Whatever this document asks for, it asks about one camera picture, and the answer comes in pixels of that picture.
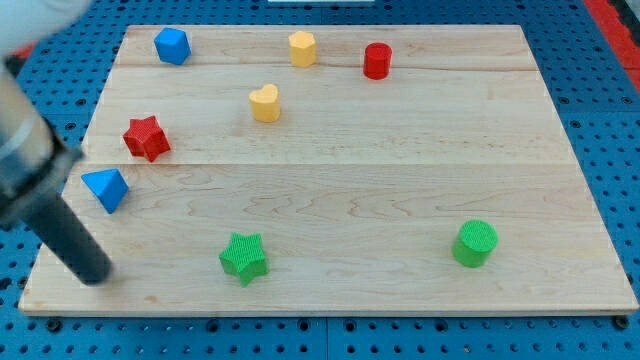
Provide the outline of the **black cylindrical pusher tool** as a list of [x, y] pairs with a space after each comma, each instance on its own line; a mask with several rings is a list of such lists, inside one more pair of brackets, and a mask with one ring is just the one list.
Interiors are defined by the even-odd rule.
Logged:
[[55, 146], [53, 155], [25, 181], [12, 186], [1, 174], [1, 227], [26, 224], [85, 285], [105, 282], [112, 270], [106, 252], [58, 193], [82, 153]]

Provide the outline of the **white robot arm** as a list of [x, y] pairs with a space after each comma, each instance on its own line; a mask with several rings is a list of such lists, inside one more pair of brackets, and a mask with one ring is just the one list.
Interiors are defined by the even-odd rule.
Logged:
[[[1, 56], [6, 57], [80, 18], [90, 0], [3, 1]], [[1, 67], [1, 228], [23, 222], [85, 285], [111, 273], [108, 255], [58, 193], [82, 152], [67, 147]]]

